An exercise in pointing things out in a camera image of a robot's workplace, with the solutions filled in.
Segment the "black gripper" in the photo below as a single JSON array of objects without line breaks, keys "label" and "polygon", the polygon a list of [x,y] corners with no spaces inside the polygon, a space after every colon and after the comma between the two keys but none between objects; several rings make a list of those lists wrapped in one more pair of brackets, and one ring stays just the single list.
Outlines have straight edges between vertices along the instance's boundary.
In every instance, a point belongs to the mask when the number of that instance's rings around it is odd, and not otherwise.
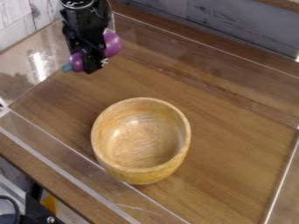
[{"label": "black gripper", "polygon": [[63,28],[70,53],[83,51],[83,71],[93,74],[109,64],[105,56],[113,9],[109,0],[61,0]]}]

